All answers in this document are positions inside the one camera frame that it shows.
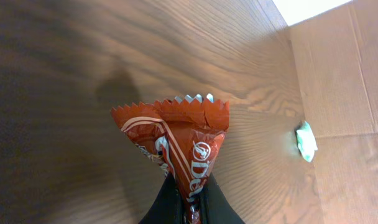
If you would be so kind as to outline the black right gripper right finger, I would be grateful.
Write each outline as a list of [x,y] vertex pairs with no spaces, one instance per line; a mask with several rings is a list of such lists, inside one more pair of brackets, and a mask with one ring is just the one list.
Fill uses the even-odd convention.
[[230,206],[213,174],[210,174],[200,192],[200,217],[202,224],[244,224]]

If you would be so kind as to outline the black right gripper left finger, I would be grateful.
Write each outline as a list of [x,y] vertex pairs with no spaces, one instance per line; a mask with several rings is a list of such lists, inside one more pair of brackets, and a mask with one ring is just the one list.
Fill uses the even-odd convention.
[[168,174],[149,211],[139,224],[183,224],[184,207],[172,174]]

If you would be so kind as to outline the orange chocolate bar wrapper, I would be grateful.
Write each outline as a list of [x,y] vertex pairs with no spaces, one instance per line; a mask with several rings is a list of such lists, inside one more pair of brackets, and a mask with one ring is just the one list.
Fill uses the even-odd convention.
[[229,103],[187,95],[111,108],[117,127],[141,153],[172,175],[188,223],[201,223],[199,194],[229,128]]

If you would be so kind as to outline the green tissue pack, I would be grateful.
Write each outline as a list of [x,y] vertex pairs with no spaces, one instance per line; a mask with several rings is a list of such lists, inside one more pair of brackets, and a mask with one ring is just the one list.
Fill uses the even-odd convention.
[[297,137],[297,147],[307,162],[311,162],[318,150],[315,136],[307,121],[303,121],[300,127],[295,131]]

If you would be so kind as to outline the brown cardboard box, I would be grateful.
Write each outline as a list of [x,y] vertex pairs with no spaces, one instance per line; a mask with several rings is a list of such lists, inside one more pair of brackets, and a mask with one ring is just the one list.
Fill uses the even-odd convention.
[[326,223],[378,223],[378,0],[290,28]]

